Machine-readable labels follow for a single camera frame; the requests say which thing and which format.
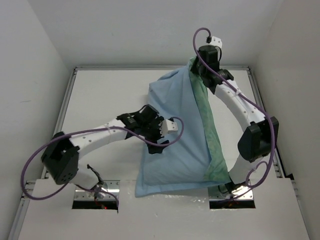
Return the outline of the light blue pillowcase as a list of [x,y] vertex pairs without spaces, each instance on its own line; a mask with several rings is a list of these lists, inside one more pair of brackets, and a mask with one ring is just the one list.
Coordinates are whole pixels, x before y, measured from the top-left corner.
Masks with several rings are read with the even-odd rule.
[[179,117],[183,129],[165,139],[172,144],[160,154],[143,150],[135,197],[224,185],[231,181],[201,78],[191,72],[195,58],[149,84],[147,102],[166,119]]

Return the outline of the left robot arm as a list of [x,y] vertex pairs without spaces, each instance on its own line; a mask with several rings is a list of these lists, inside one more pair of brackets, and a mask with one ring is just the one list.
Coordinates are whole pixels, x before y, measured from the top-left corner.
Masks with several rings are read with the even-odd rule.
[[148,141],[150,154],[160,154],[169,141],[158,141],[177,130],[173,118],[165,119],[147,104],[139,111],[117,116],[93,132],[73,136],[67,136],[62,131],[56,133],[54,142],[45,149],[41,160],[57,185],[72,183],[93,190],[103,180],[91,166],[80,163],[85,155],[110,143],[126,140],[134,134]]

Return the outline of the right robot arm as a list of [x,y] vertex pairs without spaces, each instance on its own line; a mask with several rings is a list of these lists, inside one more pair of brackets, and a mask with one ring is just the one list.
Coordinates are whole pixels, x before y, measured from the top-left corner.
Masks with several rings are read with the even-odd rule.
[[273,165],[279,121],[249,100],[241,92],[233,75],[220,68],[220,52],[218,46],[201,46],[196,51],[191,72],[226,105],[243,131],[237,143],[239,156],[228,173],[230,182],[225,184],[230,193],[243,185],[253,189],[267,178]]

